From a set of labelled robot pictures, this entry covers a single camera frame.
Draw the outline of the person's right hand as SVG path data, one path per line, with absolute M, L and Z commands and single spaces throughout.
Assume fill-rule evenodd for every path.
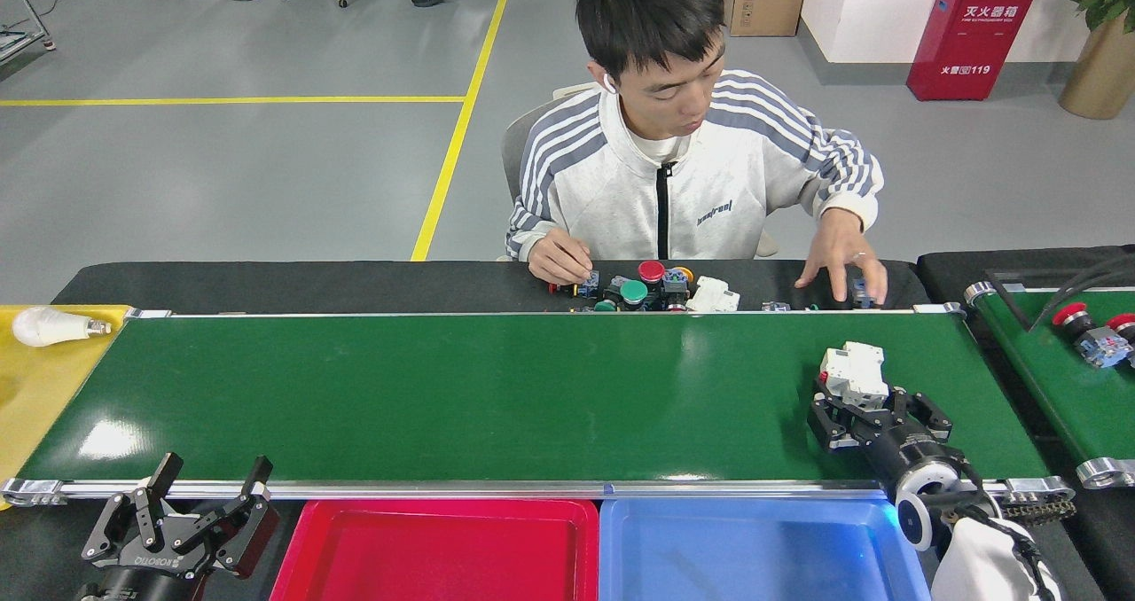
M 566 230 L 554 228 L 528 249 L 528 270 L 553 285 L 580 285 L 592 272 L 591 249 Z

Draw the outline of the person's left hand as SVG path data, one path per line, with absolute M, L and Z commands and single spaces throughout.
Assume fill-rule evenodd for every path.
M 832 297 L 844 302 L 849 290 L 847 266 L 860 270 L 865 290 L 883 305 L 888 297 L 888 272 L 865 238 L 861 218 L 842 208 L 830 208 L 819 215 L 818 232 L 812 238 L 802 274 L 794 287 L 812 285 L 819 270 L 825 269 Z

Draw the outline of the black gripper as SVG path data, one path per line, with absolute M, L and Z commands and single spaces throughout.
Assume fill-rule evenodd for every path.
M 274 463 L 258 457 L 239 496 L 193 520 L 182 555 L 165 545 L 160 523 L 183 464 L 177 452 L 166 452 L 153 476 L 106 500 L 82 549 L 82 559 L 103 573 L 82 590 L 85 600 L 196 600 L 209 567 L 238 578 L 255 570 L 279 523 L 267 489 Z M 129 539 L 133 530 L 137 539 Z
M 953 424 L 927 395 L 893 388 L 886 399 L 897 424 L 919 428 L 878 428 L 878 407 L 850 396 L 832 393 L 815 379 L 808 426 L 827 452 L 861 447 L 871 467 L 889 492 L 939 496 L 956 491 L 962 471 L 945 442 Z

